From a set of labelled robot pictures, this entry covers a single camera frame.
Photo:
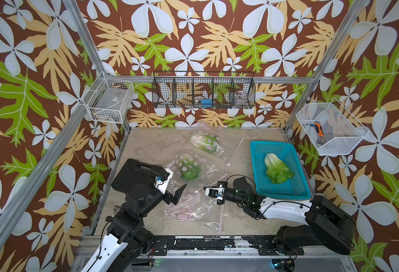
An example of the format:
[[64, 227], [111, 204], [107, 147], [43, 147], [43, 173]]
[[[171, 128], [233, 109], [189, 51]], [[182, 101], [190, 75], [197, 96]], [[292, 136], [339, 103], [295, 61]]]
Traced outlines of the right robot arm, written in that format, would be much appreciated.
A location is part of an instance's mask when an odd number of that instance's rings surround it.
[[300, 224], [282, 226], [274, 238], [276, 245], [289, 249], [323, 245], [341, 255], [349, 255], [354, 246], [355, 220], [323, 196], [304, 201], [273, 199], [256, 194], [245, 177], [236, 179], [232, 188], [228, 182], [219, 181], [206, 191], [218, 205], [236, 203], [255, 220], [284, 219]]

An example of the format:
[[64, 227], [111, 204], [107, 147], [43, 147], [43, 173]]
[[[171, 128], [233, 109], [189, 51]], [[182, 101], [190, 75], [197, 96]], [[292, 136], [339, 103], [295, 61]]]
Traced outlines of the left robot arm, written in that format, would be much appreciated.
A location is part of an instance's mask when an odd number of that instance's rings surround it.
[[141, 254], [151, 251], [154, 235], [145, 229], [144, 217], [162, 201], [178, 204], [186, 184], [171, 194], [167, 187], [172, 172], [132, 173], [121, 182], [125, 203], [100, 237], [100, 245], [82, 268], [83, 272], [123, 272]]

